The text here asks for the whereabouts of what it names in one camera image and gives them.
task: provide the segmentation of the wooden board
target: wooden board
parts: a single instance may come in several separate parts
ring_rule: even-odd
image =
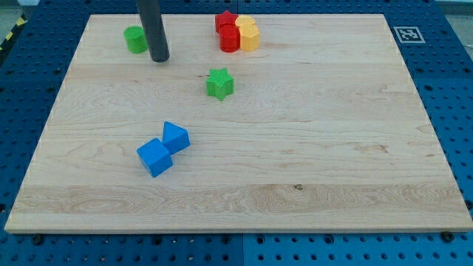
[[[11,233],[468,231],[472,219],[382,15],[165,16],[171,60],[126,50],[136,15],[91,16],[7,221]],[[210,68],[235,93],[205,95]],[[164,120],[191,146],[151,178]]]

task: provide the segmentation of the red cylinder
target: red cylinder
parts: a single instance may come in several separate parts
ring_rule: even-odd
[[[226,25],[220,28],[220,49],[223,52],[235,52],[239,49],[239,29]]]

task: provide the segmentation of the black metal rod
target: black metal rod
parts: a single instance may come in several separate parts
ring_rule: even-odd
[[[135,0],[148,43],[149,54],[155,62],[169,59],[168,41],[164,33],[159,0]]]

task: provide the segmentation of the toy block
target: toy block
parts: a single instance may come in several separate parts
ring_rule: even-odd
[[[256,21],[254,18],[247,16],[247,15],[240,15],[235,20],[235,26],[241,27],[244,25],[256,25]]]
[[[223,52],[235,52],[239,49],[239,30],[235,25],[226,25],[220,29],[220,49]]]
[[[170,122],[164,122],[163,145],[171,155],[189,147],[189,134],[187,130]]]
[[[256,25],[246,24],[239,28],[240,49],[254,51],[259,47],[259,29]]]
[[[148,44],[146,43],[145,33],[142,27],[127,27],[123,32],[123,35],[125,36],[128,51],[132,53],[142,53],[148,49]]]
[[[219,100],[223,100],[227,95],[234,93],[234,78],[228,74],[226,68],[210,69],[210,76],[206,83],[207,95],[215,96]]]
[[[157,138],[150,140],[138,148],[136,152],[140,156],[144,168],[153,177],[157,177],[172,166],[171,154]]]
[[[215,15],[215,31],[219,33],[220,29],[224,26],[227,26],[227,25],[234,26],[237,18],[238,18],[237,14],[233,14],[228,10],[226,10],[222,14]]]

